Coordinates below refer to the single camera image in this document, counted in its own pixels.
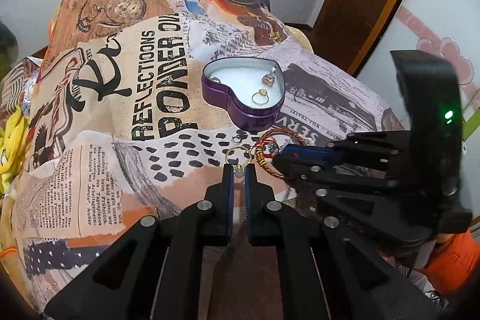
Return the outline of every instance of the gold ring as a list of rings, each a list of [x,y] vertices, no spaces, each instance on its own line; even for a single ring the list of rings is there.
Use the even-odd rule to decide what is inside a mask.
[[[257,102],[257,101],[255,100],[255,95],[257,95],[257,94],[260,95],[261,97],[267,97],[267,100],[266,100],[265,102]],[[268,92],[267,92],[267,90],[265,90],[264,88],[261,88],[261,89],[258,90],[254,95],[251,96],[251,100],[252,100],[255,104],[259,105],[259,106],[262,106],[262,105],[267,104],[269,99],[270,99],[270,98],[268,97]]]
[[[233,173],[235,174],[235,176],[237,178],[243,178],[245,176],[245,167],[251,163],[250,150],[247,147],[244,147],[243,145],[236,145],[230,148],[225,154],[225,164],[230,164],[228,157],[230,155],[230,152],[232,152],[233,150],[245,150],[246,152],[248,152],[249,159],[247,164],[237,164],[236,166],[233,167]]]

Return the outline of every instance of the pink flower decal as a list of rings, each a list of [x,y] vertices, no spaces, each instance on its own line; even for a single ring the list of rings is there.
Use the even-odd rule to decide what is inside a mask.
[[[473,80],[472,63],[466,57],[460,56],[458,45],[451,38],[444,38],[440,42],[440,46],[434,45],[429,39],[423,38],[418,41],[417,49],[448,60],[457,72],[460,85],[467,85]]]

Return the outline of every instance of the purple box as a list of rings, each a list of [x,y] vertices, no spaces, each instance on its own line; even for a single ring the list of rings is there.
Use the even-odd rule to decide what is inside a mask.
[[[277,99],[277,102],[274,102],[273,105],[270,103],[266,108],[253,107],[253,104],[251,106],[247,105],[240,101],[230,86],[210,79],[212,74],[219,70],[237,68],[236,75],[241,75],[246,70],[251,69],[258,75],[262,75],[268,74],[272,67],[277,67],[274,73],[274,89],[278,91],[274,91],[273,88],[268,86],[262,86],[262,88],[275,92],[280,96],[280,99]],[[251,82],[258,86],[261,79],[261,76],[257,76]],[[246,81],[240,80],[239,83],[245,85],[245,89],[249,88],[248,79]],[[285,100],[285,82],[278,63],[273,60],[258,57],[225,57],[214,60],[203,68],[202,95],[203,99],[210,105],[225,109],[232,122],[240,129],[247,132],[261,132],[270,128],[277,118],[277,114]]]

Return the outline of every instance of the orange cloth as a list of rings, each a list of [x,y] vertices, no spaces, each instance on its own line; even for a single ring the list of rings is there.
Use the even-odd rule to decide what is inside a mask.
[[[427,276],[441,295],[447,295],[467,281],[479,258],[480,244],[467,231],[436,248],[427,266],[418,271]]]

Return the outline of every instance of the watch face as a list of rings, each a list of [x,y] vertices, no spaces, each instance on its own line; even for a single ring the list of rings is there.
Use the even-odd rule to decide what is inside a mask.
[[[145,12],[143,0],[111,0],[105,6],[106,15],[118,24],[142,19]]]

